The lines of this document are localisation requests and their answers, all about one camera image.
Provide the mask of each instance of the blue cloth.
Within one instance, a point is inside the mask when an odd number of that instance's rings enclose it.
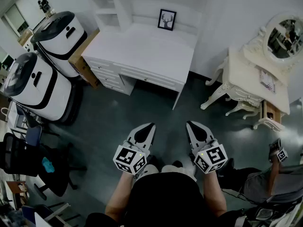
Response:
[[[47,173],[54,173],[55,172],[55,168],[54,168],[52,162],[50,162],[46,157],[44,157],[42,159],[42,165],[44,166]]]

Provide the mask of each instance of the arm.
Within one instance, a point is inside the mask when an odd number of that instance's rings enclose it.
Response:
[[[118,186],[105,208],[105,214],[110,216],[117,223],[120,222],[125,213],[132,186],[133,175],[123,172]]]
[[[204,199],[210,210],[217,217],[224,214],[227,211],[226,200],[221,191],[215,171],[205,175],[203,189]]]
[[[278,176],[278,174],[279,174],[279,165],[280,165],[280,162],[276,155],[272,157],[272,161],[273,161],[273,165],[271,168],[271,172],[270,172],[270,176],[269,176],[269,180],[268,180],[268,186],[267,186],[267,192],[268,192],[269,196],[274,195],[273,186],[275,184],[276,176]]]

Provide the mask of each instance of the mirror frame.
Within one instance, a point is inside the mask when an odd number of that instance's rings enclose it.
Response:
[[[266,26],[266,33],[263,40],[263,53],[268,60],[274,62],[275,64],[277,64],[277,66],[280,67],[289,66],[292,64],[296,64],[303,59],[303,49],[294,57],[280,59],[274,56],[267,48],[269,37],[271,35],[271,32],[276,27],[276,25],[280,24],[284,20],[296,19],[296,18],[300,19],[301,22],[303,23],[302,14],[293,13],[293,12],[285,12],[285,13],[277,14],[269,21],[269,23]]]

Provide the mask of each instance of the hand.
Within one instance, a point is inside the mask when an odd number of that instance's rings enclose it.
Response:
[[[272,156],[272,157],[271,157],[271,160],[272,160],[273,163],[279,163],[279,164],[280,164],[280,161],[279,161],[277,155]]]

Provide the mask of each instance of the small box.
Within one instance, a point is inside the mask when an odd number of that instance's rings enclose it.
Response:
[[[194,163],[207,174],[220,169],[227,160],[223,145],[218,145],[198,152]]]
[[[119,170],[132,175],[136,175],[147,163],[145,153],[120,145],[113,161]]]

